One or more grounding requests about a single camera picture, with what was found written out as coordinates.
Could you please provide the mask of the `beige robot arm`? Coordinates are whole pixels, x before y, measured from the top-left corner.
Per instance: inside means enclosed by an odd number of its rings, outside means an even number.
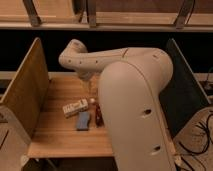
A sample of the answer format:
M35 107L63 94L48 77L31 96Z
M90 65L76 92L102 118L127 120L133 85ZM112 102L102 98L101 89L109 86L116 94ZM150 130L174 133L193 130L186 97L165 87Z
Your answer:
M159 102L173 74L165 51L127 47L89 53L73 39L59 63L82 80L100 74L98 101L118 171L176 171Z

